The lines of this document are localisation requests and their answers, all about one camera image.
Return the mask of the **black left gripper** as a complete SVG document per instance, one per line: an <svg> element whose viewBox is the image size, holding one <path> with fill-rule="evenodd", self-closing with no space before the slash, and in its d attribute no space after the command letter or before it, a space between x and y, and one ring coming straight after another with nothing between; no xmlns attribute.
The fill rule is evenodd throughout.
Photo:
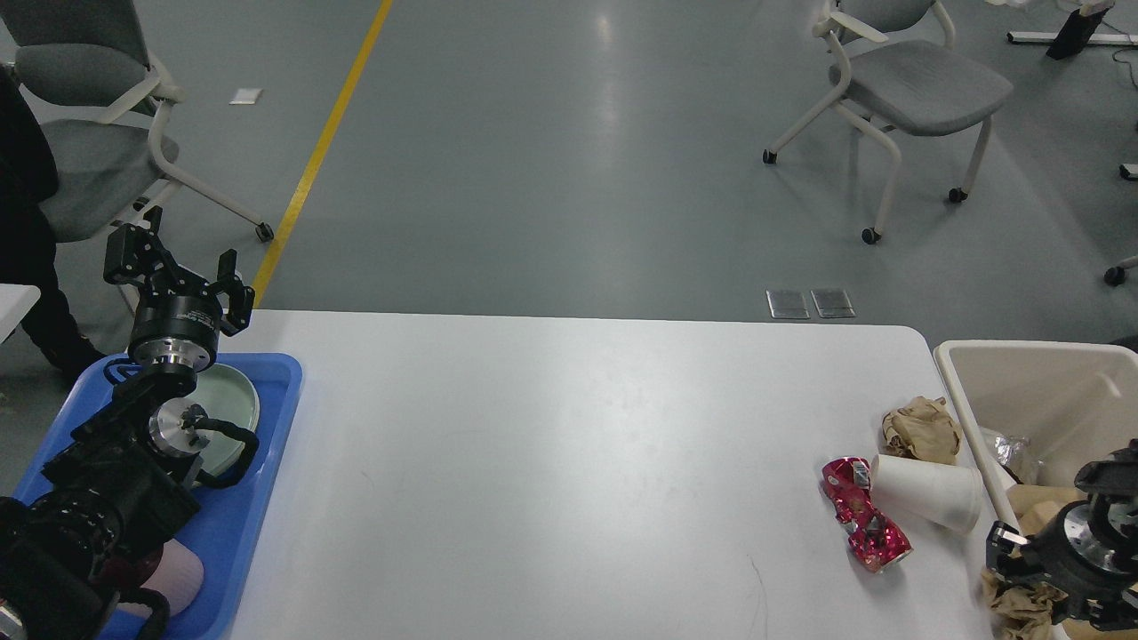
<svg viewBox="0 0 1138 640"><path fill-rule="evenodd" d="M131 361L145 367L173 362L203 372L216 362L220 333L232 337L251 325L256 292L238 272L238 252L225 251L206 297L178 294L179 264L158 236L162 213L160 206L147 210L145 225L114 223L104 280L142 292L127 343ZM220 296L228 303L223 312Z"/></svg>

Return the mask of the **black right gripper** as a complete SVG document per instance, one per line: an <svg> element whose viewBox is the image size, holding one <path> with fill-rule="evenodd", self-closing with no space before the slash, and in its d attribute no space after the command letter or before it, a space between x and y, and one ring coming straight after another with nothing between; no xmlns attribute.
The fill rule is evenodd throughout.
<svg viewBox="0 0 1138 640"><path fill-rule="evenodd" d="M1080 620L1102 632L1137 627L1135 502L1081 500L1059 510L1033 536L995 520L986 566L1009 586L1057 586L1050 624Z"/></svg>

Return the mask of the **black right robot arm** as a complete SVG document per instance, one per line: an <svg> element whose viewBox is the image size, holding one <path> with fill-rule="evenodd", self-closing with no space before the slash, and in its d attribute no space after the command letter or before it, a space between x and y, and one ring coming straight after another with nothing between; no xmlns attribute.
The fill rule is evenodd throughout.
<svg viewBox="0 0 1138 640"><path fill-rule="evenodd" d="M1048 623L1081 620L1099 631L1135 627L1135 440L1074 477L1073 501L1033 535L996 520L986 539L986 566L1012 588L1052 588Z"/></svg>

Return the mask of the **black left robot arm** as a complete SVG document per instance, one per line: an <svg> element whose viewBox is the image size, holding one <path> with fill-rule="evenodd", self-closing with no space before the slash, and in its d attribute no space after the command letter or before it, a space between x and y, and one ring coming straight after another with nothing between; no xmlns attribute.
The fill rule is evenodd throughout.
<svg viewBox="0 0 1138 640"><path fill-rule="evenodd" d="M139 289L126 354L104 368L110 401L44 463L48 493L28 504L3 498L5 639L93 639L119 604L149 609L140 639L160 637L168 600L129 567L158 556L199 511L196 484L236 485L259 450L255 433L188 400L220 336L251 323L255 292L236 251L207 280L166 251L159 207L143 219L108 237L104 279Z"/></svg>

